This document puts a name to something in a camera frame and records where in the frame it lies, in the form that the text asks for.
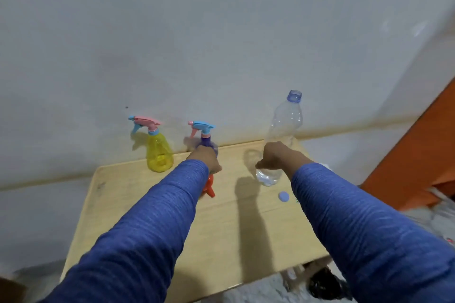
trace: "bottle opening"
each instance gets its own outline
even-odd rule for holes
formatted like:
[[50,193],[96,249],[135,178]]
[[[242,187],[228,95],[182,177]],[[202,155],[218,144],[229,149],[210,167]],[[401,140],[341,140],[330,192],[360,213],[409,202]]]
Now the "bottle opening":
[[289,102],[300,103],[300,99],[302,98],[302,93],[299,90],[291,90],[289,91],[289,95],[287,96],[287,100]]

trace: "yellow liquid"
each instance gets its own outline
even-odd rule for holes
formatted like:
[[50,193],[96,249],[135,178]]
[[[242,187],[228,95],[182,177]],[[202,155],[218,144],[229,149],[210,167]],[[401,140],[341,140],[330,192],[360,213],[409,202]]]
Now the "yellow liquid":
[[174,165],[174,156],[166,138],[161,133],[148,136],[147,167],[157,173],[162,173]]

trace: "person's right arm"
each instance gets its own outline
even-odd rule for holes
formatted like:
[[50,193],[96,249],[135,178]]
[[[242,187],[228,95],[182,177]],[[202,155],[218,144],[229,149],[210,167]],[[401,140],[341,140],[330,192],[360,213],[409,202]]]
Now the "person's right arm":
[[257,168],[282,168],[359,302],[455,302],[455,252],[395,209],[282,143]]

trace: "person's left hand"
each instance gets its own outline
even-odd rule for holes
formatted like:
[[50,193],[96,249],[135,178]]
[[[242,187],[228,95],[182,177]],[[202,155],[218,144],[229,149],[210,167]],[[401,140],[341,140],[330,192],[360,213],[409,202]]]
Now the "person's left hand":
[[196,150],[190,153],[187,159],[198,159],[204,162],[211,174],[216,174],[222,170],[220,163],[218,163],[215,150],[209,146],[198,146]]

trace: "table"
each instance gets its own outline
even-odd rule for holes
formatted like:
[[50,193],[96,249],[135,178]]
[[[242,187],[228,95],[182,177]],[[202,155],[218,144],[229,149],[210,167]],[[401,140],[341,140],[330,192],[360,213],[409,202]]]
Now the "table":
[[[300,148],[298,141],[293,148]],[[215,198],[199,199],[166,302],[187,303],[327,256],[283,174],[274,186],[255,179],[263,142],[219,148],[223,170]],[[174,165],[188,153],[174,155]],[[151,186],[169,171],[154,173],[145,160],[99,167],[93,175],[62,273],[76,264]],[[278,193],[286,191],[283,203]]]

